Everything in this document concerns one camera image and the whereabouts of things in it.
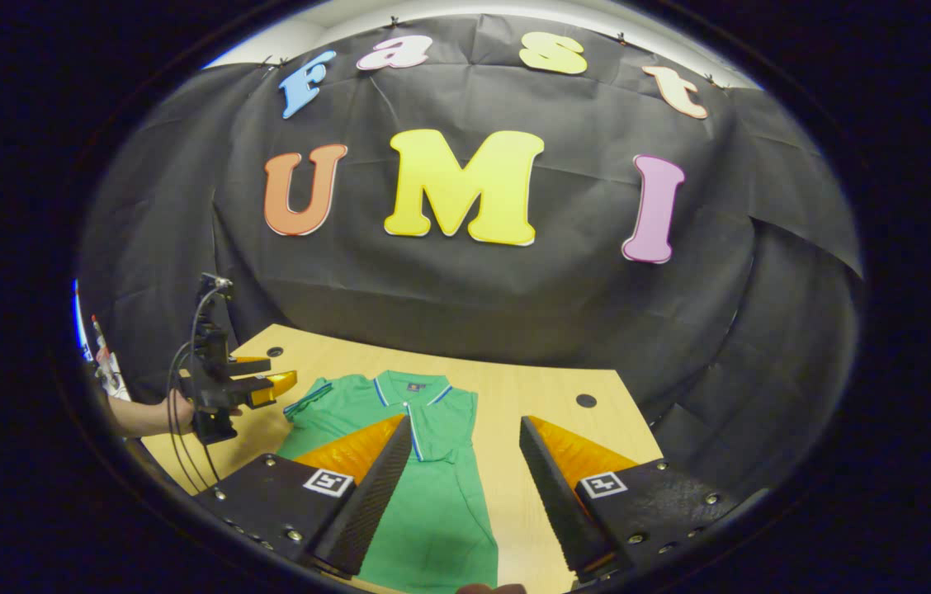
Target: cable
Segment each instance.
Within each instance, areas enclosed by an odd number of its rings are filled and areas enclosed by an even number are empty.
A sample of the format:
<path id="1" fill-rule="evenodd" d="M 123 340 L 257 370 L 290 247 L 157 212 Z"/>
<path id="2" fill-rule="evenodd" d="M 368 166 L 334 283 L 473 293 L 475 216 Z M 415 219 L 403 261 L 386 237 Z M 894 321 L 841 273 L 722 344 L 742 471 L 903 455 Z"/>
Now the cable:
<path id="1" fill-rule="evenodd" d="M 176 358 L 174 358 L 174 360 L 172 360 L 172 367 L 173 367 L 174 369 L 175 369 L 175 368 L 178 368 L 179 365 L 182 365 L 182 358 L 183 358 L 182 355 L 177 354 Z M 168 379 L 171 381 L 172 375 L 169 375 L 169 376 L 168 376 Z M 165 386 L 165 388 L 167 388 L 167 390 L 165 390 L 165 391 L 168 392 L 168 391 L 170 390 L 171 386 Z M 191 451 L 190 451 L 189 449 L 187 449 L 187 440 L 183 439 L 183 432 L 182 432 L 182 429 L 179 428 L 179 402 L 176 401 L 175 398 L 172 398 L 170 402 L 171 402 L 171 409 L 172 409 L 171 418 L 175 418 L 175 421 L 176 421 L 176 425 L 175 425 L 176 430 L 175 430 L 175 431 L 172 431 L 172 423 L 171 423 L 171 420 L 170 420 L 170 422 L 168 423 L 168 433 L 170 433 L 170 435 L 172 435 L 172 443 L 175 444 L 175 439 L 176 439 L 175 436 L 179 436 L 179 445 L 182 445 L 182 446 L 183 446 L 183 454 L 186 454 L 186 455 L 187 455 L 187 461 L 190 461 L 190 463 L 191 463 L 191 468 L 194 469 L 195 473 L 197 473 L 198 480 L 201 481 L 201 484 L 202 484 L 202 485 L 205 485 L 205 488 L 209 488 L 209 483 L 207 483 L 207 482 L 205 481 L 205 477 L 202 476 L 201 470 L 198 470 L 198 465 L 194 463 L 194 456 L 191 455 Z"/>
<path id="2" fill-rule="evenodd" d="M 172 395 L 170 394 L 172 391 L 172 372 L 174 372 L 176 369 L 176 360 L 178 360 L 180 353 L 183 353 L 183 350 L 187 349 L 189 346 L 190 342 L 184 342 L 183 346 L 180 346 L 179 350 L 176 351 L 176 354 L 172 355 L 172 364 L 170 367 L 168 367 L 168 375 L 165 376 L 164 380 L 164 408 L 168 411 L 168 439 L 172 440 L 172 451 L 174 451 L 176 454 L 176 461 L 179 462 L 179 467 L 183 470 L 183 476 L 187 477 L 187 481 L 191 482 L 191 487 L 194 488 L 194 490 L 196 490 L 198 493 L 201 493 L 201 489 L 199 489 L 198 486 L 194 484 L 194 479 L 191 478 L 190 473 L 187 472 L 187 467 L 185 464 L 183 464 L 183 458 L 180 458 L 179 456 L 179 450 L 176 449 L 176 436 L 175 433 L 172 433 Z M 183 451 L 187 451 L 186 446 L 183 446 Z"/>
<path id="3" fill-rule="evenodd" d="M 209 302 L 209 299 L 212 298 L 212 296 L 218 292 L 220 292 L 220 288 L 215 287 L 215 289 L 210 290 L 209 293 L 206 293 L 206 296 L 202 297 L 201 301 L 198 302 L 198 308 L 195 309 L 195 312 L 194 312 L 194 321 L 193 323 L 191 323 L 190 343 L 194 342 L 195 336 L 197 335 L 198 318 L 201 316 L 201 309 L 204 308 L 206 302 Z M 190 362 L 191 378 L 193 380 L 194 377 L 197 377 L 196 375 L 194 375 L 194 360 L 196 358 L 196 353 L 194 352 L 194 349 L 191 349 L 190 357 L 191 357 L 191 362 Z M 198 415 L 198 408 L 197 406 L 195 406 L 194 407 L 194 426 L 195 427 L 197 426 L 197 415 Z M 216 482 L 218 483 L 220 481 L 220 475 L 216 473 L 216 465 L 212 463 L 212 456 L 209 455 L 209 445 L 201 444 L 201 447 L 205 449 L 205 457 L 209 459 L 209 467 L 210 469 L 212 469 L 212 476 L 216 477 Z"/>

